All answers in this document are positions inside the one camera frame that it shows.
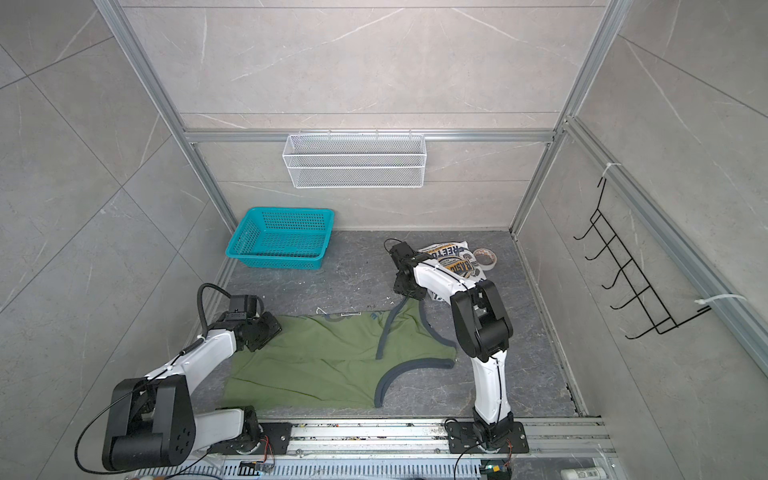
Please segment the white tank top navy trim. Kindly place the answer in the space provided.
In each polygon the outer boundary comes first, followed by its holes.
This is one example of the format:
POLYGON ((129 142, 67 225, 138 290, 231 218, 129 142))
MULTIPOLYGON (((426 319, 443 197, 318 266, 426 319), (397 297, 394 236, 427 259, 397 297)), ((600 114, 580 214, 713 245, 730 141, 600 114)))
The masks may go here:
POLYGON ((419 249, 435 258, 444 268, 473 281, 486 279, 473 252, 466 241, 435 243, 419 249))

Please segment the green tank top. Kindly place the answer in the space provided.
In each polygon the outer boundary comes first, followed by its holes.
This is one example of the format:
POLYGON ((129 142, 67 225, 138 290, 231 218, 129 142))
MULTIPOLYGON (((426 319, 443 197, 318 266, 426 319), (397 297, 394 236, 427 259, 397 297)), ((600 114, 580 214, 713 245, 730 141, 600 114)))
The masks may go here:
POLYGON ((359 314, 281 316, 266 346, 232 358, 224 407, 380 408, 401 375, 450 369, 453 341, 429 324, 421 302, 359 314))

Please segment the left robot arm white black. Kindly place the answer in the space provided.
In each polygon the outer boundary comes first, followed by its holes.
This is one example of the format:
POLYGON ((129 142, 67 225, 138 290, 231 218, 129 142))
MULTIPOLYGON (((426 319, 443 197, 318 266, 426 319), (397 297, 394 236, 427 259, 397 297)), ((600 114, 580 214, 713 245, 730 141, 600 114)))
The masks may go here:
POLYGON ((165 365, 120 382, 113 390, 101 462, 109 473, 173 467, 210 448, 268 451, 252 407, 195 414, 191 394, 223 361, 255 353, 282 330, 256 295, 232 295, 228 309, 165 365))

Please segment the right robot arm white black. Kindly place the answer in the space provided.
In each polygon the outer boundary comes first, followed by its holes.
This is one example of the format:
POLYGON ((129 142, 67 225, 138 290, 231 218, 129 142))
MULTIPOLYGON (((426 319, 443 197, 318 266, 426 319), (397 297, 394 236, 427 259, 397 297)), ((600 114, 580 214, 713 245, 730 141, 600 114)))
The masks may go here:
POLYGON ((473 420, 444 423, 450 451, 527 453, 523 424, 515 420, 507 399, 505 361, 513 324, 495 284, 455 273, 405 241, 395 239, 386 251, 398 269, 393 290, 416 300, 432 292, 448 303, 458 344, 471 359, 473 420))

